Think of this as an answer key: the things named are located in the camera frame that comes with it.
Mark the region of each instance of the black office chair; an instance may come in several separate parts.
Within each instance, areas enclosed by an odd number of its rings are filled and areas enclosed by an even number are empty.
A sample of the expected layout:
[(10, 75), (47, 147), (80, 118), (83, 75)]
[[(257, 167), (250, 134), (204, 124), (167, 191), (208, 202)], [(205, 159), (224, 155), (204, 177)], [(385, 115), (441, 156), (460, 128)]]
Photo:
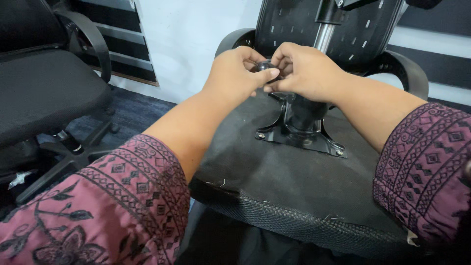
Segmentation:
[[(420, 67), (385, 50), (403, 2), (377, 1), (343, 14), (326, 53), (357, 75), (392, 73), (406, 91), (427, 99), (428, 80)], [(313, 46), (319, 3), (264, 0), (257, 28), (229, 34), (216, 55), (239, 45), (266, 57), (285, 41)], [(374, 203), (378, 154), (338, 109), (328, 111), (324, 126), (348, 158), (343, 152), (275, 144), (256, 134), (277, 120), (282, 105), (258, 93), (229, 114), (190, 183), (192, 197), (234, 219), (341, 253), (378, 259), (424, 254)]]
[[(91, 44), (101, 78), (67, 51), (72, 36)], [(20, 194), (17, 203), (110, 151), (98, 146), (108, 131), (119, 130), (110, 121), (110, 77), (108, 48), (88, 18), (67, 11), (53, 14), (43, 0), (0, 2), (0, 181), (11, 180), (21, 165), (38, 160), (40, 150), (65, 157)], [(84, 142), (65, 131), (70, 121), (92, 114), (103, 124)], [(35, 136), (40, 133), (54, 135), (58, 142), (39, 145)]]

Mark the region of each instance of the chair backrest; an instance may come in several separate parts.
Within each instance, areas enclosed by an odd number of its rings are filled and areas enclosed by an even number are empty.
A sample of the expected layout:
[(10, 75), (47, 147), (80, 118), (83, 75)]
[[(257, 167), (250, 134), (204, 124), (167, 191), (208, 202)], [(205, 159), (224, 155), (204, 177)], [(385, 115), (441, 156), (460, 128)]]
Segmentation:
[[(327, 55), (345, 70), (365, 71), (386, 49), (404, 0), (376, 1), (347, 12), (335, 28)], [(271, 56), (285, 42), (314, 46), (320, 0), (264, 0), (255, 49)]]
[(0, 56), (66, 43), (65, 30), (44, 0), (0, 1)]

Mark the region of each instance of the embroidered sleeve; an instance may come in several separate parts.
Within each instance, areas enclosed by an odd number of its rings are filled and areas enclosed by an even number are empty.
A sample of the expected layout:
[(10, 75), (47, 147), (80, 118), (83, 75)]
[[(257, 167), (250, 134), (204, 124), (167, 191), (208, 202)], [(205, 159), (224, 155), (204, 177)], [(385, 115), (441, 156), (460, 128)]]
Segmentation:
[(12, 211), (1, 264), (172, 264), (189, 190), (171, 150), (136, 135)]
[(373, 197), (430, 243), (450, 243), (469, 210), (471, 115), (427, 103), (396, 127), (381, 153)]

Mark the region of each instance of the black cushion seat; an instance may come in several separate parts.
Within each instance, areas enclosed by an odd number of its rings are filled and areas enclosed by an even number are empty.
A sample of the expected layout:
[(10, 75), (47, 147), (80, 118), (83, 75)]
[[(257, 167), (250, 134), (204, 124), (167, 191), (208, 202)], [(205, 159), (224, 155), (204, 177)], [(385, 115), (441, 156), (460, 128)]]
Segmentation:
[(0, 58), (0, 148), (111, 102), (108, 85), (74, 54), (43, 50)]

